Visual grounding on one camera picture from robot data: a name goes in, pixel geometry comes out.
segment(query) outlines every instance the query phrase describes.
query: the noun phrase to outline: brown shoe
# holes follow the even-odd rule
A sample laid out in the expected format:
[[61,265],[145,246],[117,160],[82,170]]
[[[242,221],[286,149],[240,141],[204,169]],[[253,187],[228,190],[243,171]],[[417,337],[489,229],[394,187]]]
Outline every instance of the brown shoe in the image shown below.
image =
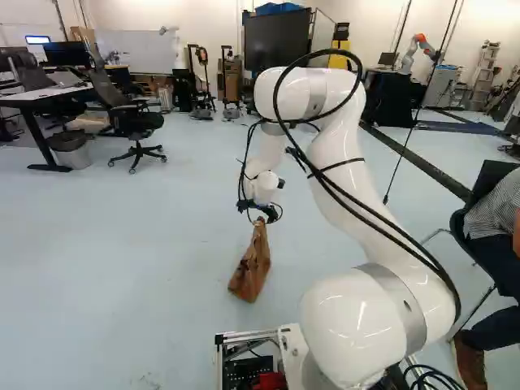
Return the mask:
[[484,373],[484,352],[464,344],[460,332],[453,337],[453,344],[457,355],[458,372],[468,390],[488,390]]

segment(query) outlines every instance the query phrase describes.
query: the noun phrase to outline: jeans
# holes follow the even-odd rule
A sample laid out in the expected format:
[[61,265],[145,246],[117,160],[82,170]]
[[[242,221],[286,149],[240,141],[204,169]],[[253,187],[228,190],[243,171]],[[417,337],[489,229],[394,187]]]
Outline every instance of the jeans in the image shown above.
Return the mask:
[[[513,237],[498,235],[469,240],[477,263],[493,278],[499,291],[520,302],[520,258],[513,251]],[[466,344],[489,351],[520,343],[520,308],[498,310],[462,333]]]

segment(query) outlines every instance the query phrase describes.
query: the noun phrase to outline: striped shirt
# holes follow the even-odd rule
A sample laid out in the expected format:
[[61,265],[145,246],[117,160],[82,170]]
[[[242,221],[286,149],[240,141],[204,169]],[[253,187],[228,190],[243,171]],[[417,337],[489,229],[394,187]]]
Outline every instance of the striped shirt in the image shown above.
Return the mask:
[[497,234],[513,235],[516,210],[520,208],[520,168],[509,173],[464,218],[464,231],[470,238]]

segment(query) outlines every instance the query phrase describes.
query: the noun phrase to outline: person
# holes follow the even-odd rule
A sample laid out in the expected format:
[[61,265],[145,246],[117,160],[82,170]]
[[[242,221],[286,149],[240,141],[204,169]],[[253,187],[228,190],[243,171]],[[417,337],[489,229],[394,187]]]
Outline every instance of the person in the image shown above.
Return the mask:
[[[510,172],[464,218],[468,247],[501,295],[520,302],[520,168]],[[511,306],[454,337],[457,365],[468,390],[486,390],[484,351],[520,342],[520,308]]]

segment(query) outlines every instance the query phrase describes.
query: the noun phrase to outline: red component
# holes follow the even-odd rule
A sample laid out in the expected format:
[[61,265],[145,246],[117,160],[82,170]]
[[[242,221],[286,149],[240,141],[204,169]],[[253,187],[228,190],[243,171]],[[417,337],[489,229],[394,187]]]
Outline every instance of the red component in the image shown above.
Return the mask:
[[279,372],[270,372],[258,376],[260,384],[253,386],[253,390],[287,390],[285,377]]

